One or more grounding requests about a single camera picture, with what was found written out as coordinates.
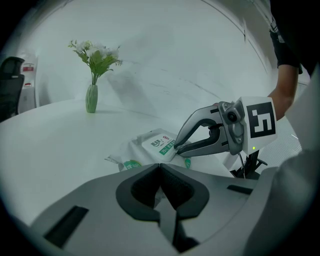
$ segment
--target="vase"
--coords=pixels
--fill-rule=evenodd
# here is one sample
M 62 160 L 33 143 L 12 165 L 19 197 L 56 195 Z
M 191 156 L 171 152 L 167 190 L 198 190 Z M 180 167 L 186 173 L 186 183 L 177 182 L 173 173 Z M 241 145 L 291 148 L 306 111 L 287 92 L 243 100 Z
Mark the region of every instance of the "vase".
M 85 108 L 88 113 L 96 112 L 98 102 L 98 86 L 90 84 L 85 95 Z

